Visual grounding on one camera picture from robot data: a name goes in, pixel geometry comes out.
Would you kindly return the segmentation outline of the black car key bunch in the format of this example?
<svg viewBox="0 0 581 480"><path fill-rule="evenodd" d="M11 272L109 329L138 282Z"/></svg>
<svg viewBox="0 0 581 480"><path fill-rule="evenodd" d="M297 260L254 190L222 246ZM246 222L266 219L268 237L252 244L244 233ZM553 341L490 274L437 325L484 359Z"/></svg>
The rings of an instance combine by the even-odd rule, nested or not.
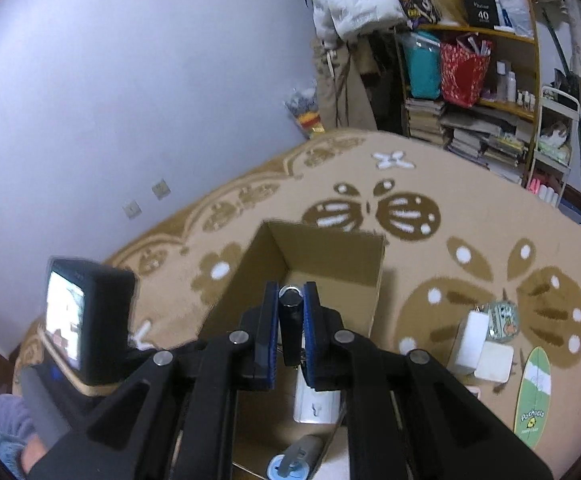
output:
<svg viewBox="0 0 581 480"><path fill-rule="evenodd" d="M297 286L286 285L278 293L278 321L286 366L299 366L302 352L303 293Z"/></svg>

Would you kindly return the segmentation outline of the white rectangular device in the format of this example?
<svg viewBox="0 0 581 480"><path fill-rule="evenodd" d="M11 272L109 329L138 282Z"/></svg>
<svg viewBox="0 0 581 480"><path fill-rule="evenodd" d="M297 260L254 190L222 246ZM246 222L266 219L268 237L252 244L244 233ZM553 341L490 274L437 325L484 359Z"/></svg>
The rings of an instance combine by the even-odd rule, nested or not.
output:
<svg viewBox="0 0 581 480"><path fill-rule="evenodd" d="M335 425L341 409L341 392L317 391L305 381L301 368L297 370L292 418L298 424Z"/></svg>

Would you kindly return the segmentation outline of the light blue cylindrical power bank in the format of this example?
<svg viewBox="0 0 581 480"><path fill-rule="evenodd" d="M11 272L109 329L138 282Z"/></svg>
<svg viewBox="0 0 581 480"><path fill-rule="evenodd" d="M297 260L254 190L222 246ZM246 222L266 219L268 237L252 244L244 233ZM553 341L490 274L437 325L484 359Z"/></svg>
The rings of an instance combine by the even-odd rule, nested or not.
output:
<svg viewBox="0 0 581 480"><path fill-rule="evenodd" d="M270 480L307 480L315 471L324 450L324 441L307 434L270 460L266 477Z"/></svg>

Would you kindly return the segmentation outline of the white tall charger block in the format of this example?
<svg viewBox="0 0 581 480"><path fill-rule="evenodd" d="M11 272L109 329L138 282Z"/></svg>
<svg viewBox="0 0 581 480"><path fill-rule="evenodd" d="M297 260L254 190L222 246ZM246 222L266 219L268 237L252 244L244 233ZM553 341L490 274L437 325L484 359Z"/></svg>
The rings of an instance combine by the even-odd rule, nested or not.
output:
<svg viewBox="0 0 581 480"><path fill-rule="evenodd" d="M487 340L489 315L480 311L469 311L458 326L447 369L459 376L473 373Z"/></svg>

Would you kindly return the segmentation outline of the white square plug charger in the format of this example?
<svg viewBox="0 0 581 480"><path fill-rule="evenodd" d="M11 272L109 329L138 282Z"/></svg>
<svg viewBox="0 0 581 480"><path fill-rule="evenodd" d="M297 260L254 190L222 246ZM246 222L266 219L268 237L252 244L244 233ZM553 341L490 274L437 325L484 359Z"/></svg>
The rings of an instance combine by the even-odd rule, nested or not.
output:
<svg viewBox="0 0 581 480"><path fill-rule="evenodd" d="M473 376L483 382L505 384L511 376L514 354L515 350L512 346L487 340L483 345Z"/></svg>

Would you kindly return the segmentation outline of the green oval Pochacco speaker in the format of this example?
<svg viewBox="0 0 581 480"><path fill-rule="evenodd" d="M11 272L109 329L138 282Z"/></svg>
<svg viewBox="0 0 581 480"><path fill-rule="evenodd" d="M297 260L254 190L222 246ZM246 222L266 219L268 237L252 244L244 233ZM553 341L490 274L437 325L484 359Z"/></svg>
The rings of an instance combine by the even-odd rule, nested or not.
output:
<svg viewBox="0 0 581 480"><path fill-rule="evenodd" d="M525 361L517 399L514 433L529 448L541 440L551 405L551 363L541 347L535 347Z"/></svg>

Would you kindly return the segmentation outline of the white TV remote control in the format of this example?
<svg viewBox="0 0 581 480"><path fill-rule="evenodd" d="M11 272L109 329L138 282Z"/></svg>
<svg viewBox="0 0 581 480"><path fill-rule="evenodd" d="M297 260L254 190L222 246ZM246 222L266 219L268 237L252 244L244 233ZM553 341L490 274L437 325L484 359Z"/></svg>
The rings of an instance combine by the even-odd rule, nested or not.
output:
<svg viewBox="0 0 581 480"><path fill-rule="evenodd" d="M477 386L467 385L466 389L473 395L476 396L478 400L481 399L481 389Z"/></svg>

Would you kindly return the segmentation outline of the brown floral carpet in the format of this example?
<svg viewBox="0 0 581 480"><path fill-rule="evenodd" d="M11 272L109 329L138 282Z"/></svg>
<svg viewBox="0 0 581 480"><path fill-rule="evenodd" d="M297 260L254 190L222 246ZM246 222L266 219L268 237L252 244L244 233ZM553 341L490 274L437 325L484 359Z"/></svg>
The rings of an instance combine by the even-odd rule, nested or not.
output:
<svg viewBox="0 0 581 480"><path fill-rule="evenodd" d="M556 478L581 464L581 226L519 185L392 133L337 131L178 211L109 258L138 277L131 326L175 347L235 326L239 278L300 276L345 324L392 351L450 358L468 311L508 299L515 367L547 356L531 430Z"/></svg>

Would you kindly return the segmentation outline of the stack of books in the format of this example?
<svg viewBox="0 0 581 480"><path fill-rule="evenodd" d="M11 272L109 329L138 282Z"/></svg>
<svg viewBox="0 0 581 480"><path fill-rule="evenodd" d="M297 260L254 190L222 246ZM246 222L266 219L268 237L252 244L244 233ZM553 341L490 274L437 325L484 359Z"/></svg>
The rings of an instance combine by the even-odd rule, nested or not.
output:
<svg viewBox="0 0 581 480"><path fill-rule="evenodd" d="M445 103L441 100L409 98L405 101L407 133L413 139L437 146L445 143L445 132L440 124Z"/></svg>

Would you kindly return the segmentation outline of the white metal trolley cart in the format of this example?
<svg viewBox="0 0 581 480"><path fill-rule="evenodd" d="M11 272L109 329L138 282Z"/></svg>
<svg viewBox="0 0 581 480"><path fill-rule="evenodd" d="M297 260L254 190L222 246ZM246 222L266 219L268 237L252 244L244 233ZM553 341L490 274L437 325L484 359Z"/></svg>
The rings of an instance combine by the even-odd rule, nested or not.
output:
<svg viewBox="0 0 581 480"><path fill-rule="evenodd" d="M543 86L537 100L525 188L554 208L563 198L571 173L572 139L578 132L580 108L574 96L552 86Z"/></svg>

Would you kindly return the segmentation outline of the wooden bookshelf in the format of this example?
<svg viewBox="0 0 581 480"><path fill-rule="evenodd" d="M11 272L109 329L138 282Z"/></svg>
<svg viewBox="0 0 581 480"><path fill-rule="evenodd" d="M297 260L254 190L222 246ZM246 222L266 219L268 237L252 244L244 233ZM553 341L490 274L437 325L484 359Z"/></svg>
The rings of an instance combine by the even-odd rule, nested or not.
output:
<svg viewBox="0 0 581 480"><path fill-rule="evenodd" d="M399 32L403 132L522 185L537 130L537 29L424 24Z"/></svg>

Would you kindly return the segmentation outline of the red patterned gift bag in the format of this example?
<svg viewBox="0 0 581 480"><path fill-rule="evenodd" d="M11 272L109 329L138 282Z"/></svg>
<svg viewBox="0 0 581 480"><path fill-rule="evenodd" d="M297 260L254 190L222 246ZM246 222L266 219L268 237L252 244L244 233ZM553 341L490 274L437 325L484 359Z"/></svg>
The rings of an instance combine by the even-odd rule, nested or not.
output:
<svg viewBox="0 0 581 480"><path fill-rule="evenodd" d="M441 56L441 93L447 102L469 108L480 99L489 68L493 42L474 34L443 42Z"/></svg>

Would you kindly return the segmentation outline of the black box number 40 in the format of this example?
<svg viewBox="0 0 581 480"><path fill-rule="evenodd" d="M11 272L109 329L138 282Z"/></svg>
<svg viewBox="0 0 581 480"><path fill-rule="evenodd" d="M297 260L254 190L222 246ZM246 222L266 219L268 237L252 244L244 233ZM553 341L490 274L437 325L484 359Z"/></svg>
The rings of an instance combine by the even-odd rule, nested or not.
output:
<svg viewBox="0 0 581 480"><path fill-rule="evenodd" d="M470 26L493 29L499 26L495 0L463 0Z"/></svg>

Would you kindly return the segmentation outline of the wall socket plate upper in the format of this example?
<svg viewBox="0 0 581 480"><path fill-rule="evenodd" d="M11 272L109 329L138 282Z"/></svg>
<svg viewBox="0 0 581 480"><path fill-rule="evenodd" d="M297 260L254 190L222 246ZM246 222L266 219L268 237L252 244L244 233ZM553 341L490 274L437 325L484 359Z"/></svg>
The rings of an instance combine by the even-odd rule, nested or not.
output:
<svg viewBox="0 0 581 480"><path fill-rule="evenodd" d="M163 200L170 195L171 188L168 183L164 181L164 179L161 179L159 182L153 185L152 191L157 200Z"/></svg>

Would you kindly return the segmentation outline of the wall socket plate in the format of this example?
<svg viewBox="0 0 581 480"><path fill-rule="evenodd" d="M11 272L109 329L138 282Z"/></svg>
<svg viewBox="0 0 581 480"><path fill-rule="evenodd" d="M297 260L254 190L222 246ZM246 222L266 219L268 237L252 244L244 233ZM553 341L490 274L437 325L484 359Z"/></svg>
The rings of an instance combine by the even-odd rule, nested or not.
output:
<svg viewBox="0 0 581 480"><path fill-rule="evenodd" d="M152 191L157 200L163 200L170 195L171 188L168 183L164 181L164 179L161 179L159 182L153 185Z"/></svg>
<svg viewBox="0 0 581 480"><path fill-rule="evenodd" d="M142 208L136 200L124 204L122 210L129 220L135 219L142 213Z"/></svg>

